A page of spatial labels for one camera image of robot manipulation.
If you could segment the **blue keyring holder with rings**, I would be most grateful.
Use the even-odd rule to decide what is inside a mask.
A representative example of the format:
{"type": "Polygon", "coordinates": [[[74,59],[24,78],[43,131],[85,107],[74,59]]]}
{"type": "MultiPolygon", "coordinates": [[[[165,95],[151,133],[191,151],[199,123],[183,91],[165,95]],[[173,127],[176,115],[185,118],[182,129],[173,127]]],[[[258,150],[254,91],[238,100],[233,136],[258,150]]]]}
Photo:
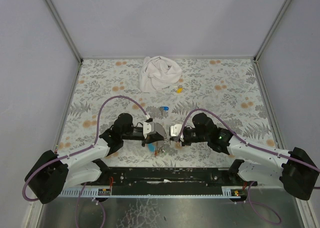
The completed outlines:
{"type": "Polygon", "coordinates": [[[148,150],[154,155],[158,155],[164,147],[165,139],[167,138],[166,131],[160,123],[155,123],[154,130],[146,137],[148,150]]]}

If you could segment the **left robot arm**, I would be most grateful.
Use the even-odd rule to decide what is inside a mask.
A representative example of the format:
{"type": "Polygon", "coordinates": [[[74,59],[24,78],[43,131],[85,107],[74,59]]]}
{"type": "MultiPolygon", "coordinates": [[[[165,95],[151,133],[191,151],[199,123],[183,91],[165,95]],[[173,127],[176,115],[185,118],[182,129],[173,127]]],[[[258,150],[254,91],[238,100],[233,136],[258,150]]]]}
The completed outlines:
{"type": "Polygon", "coordinates": [[[105,170],[98,160],[117,152],[125,140],[140,141],[145,146],[162,143],[165,138],[165,129],[152,118],[138,127],[130,114],[122,113],[89,147],[63,154],[44,152],[26,175],[23,187],[35,194],[34,201],[50,203],[65,189],[97,181],[105,170]]]}

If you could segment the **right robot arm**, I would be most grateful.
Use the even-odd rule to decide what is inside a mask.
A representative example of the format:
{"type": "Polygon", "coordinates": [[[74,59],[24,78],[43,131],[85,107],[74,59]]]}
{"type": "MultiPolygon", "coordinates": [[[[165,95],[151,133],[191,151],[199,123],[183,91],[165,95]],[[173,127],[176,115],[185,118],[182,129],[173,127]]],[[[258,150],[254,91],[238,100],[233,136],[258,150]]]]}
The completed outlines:
{"type": "Polygon", "coordinates": [[[243,181],[279,186],[295,198],[308,201],[320,170],[301,148],[269,148],[236,134],[227,124],[218,127],[202,109],[185,123],[170,127],[170,137],[182,146],[206,143],[213,151],[235,157],[230,172],[243,181]]]}

